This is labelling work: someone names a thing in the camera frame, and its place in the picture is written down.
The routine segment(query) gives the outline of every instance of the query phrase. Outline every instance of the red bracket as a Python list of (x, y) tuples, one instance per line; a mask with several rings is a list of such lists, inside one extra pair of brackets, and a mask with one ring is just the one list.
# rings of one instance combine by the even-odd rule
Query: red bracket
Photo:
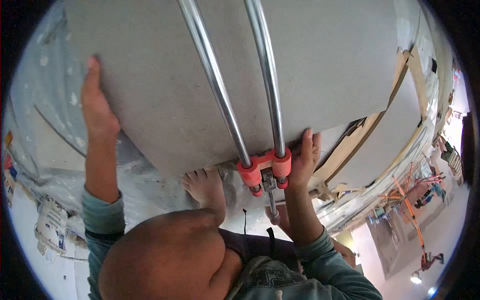
[(272, 168), (273, 176), (277, 179), (276, 185), (279, 189), (284, 189), (288, 186), (287, 176), (290, 174), (292, 168), (292, 153), (288, 148), (285, 148), (285, 156), (278, 158), (275, 156), (275, 150), (266, 152), (263, 156), (252, 156), (252, 166), (248, 169), (242, 167), (241, 162), (237, 163), (237, 170), (243, 180), (243, 183), (249, 187), (252, 195), (260, 197), (263, 194), (262, 175), (260, 170)]

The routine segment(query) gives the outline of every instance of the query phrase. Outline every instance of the hand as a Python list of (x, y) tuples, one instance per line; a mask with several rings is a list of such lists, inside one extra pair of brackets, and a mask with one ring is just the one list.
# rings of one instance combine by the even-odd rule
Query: hand
[(93, 56), (88, 59), (88, 74), (84, 79), (81, 98), (88, 138), (116, 139), (120, 123), (100, 90), (100, 62)]
[(310, 128), (305, 130), (301, 147), (292, 152), (292, 169), (288, 176), (287, 189), (307, 189), (308, 181), (320, 159), (321, 142), (320, 133), (312, 135)]
[(347, 262), (347, 264), (351, 265), (352, 268), (356, 267), (355, 261), (355, 254), (353, 254), (352, 250), (347, 248), (346, 246), (340, 244), (336, 240), (332, 239), (333, 247), (335, 251), (342, 255), (342, 258)]
[(272, 225), (277, 225), (281, 230), (283, 230), (283, 232), (285, 232), (286, 235), (288, 235), (289, 238), (292, 238), (292, 227), (290, 225), (290, 220), (288, 219), (287, 207), (285, 205), (277, 205), (276, 210), (278, 211), (278, 216), (280, 219), (278, 224), (274, 224), (272, 222), (273, 216), (270, 207), (265, 208), (265, 214), (270, 219), (270, 223), (272, 223)]

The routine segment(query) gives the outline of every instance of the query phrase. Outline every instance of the white wall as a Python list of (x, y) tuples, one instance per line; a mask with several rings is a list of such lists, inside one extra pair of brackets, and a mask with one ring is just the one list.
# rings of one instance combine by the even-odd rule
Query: white wall
[[(15, 186), (12, 208), (9, 211), (24, 255), (50, 296), (54, 300), (88, 299), (87, 294), (89, 289), (84, 288), (85, 283), (86, 286), (88, 286), (86, 279), (89, 274), (86, 263), (76, 263), (52, 253), (52, 257), (55, 259), (51, 264), (46, 260), (45, 256), (42, 256), (37, 250), (38, 240), (34, 235), (34, 226), (38, 218), (36, 202), (28, 198), (19, 184)], [(67, 239), (65, 239), (65, 247), (65, 256), (86, 258), (86, 255), (88, 255), (82, 253), (82, 256), (75, 256), (77, 252), (76, 248), (81, 248), (75, 247), (75, 245)]]
[(368, 224), (364, 223), (360, 227), (355, 228), (352, 230), (351, 234), (357, 247), (358, 254), (360, 255), (359, 260), (361, 262), (363, 274), (376, 288), (379, 288), (385, 282), (385, 275)]

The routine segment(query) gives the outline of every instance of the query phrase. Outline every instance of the toe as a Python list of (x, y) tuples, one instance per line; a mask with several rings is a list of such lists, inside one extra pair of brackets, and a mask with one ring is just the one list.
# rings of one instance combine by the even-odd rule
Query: toe
[(188, 176), (191, 180), (195, 180), (195, 179), (198, 178), (197, 173), (195, 173), (195, 171), (188, 172), (188, 173), (187, 173), (187, 176)]
[(186, 184), (191, 184), (192, 183), (192, 180), (190, 179), (190, 177), (187, 174), (182, 176), (181, 181), (185, 182)]
[(186, 182), (182, 181), (181, 182), (181, 185), (184, 189), (186, 189), (187, 191), (190, 192), (190, 185), (188, 185)]
[(205, 173), (207, 174), (208, 178), (214, 178), (215, 176), (219, 176), (218, 168), (216, 166), (205, 168)]
[(205, 174), (205, 170), (200, 169), (195, 171), (197, 173), (198, 178), (204, 179), (207, 178), (207, 174)]

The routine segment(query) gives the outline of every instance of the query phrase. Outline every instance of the chrome tube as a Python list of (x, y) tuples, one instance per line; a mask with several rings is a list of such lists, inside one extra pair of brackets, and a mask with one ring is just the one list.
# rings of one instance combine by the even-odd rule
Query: chrome tube
[(243, 141), (237, 118), (233, 112), (233, 107), (227, 93), (227, 87), (223, 81), (222, 72), (218, 66), (218, 61), (216, 60), (215, 52), (212, 43), (210, 42), (197, 1), (178, 0), (178, 4), (188, 30), (192, 35), (193, 43), (197, 48), (208, 82), (210, 83), (218, 107), (220, 108), (228, 133), (235, 145), (240, 162), (244, 168), (249, 168), (252, 166), (252, 162), (250, 161), (250, 157), (245, 147), (245, 142)]
[(272, 216), (276, 216), (278, 211), (276, 210), (275, 200), (273, 198), (273, 191), (268, 192), (268, 201), (270, 202), (270, 211), (272, 212)]
[(283, 136), (280, 92), (278, 91), (275, 59), (267, 22), (260, 0), (244, 0), (244, 2), (255, 38), (255, 44), (257, 45), (258, 58), (262, 67), (268, 109), (270, 111), (270, 121), (272, 123), (275, 155), (278, 158), (283, 158), (285, 156), (285, 138)]

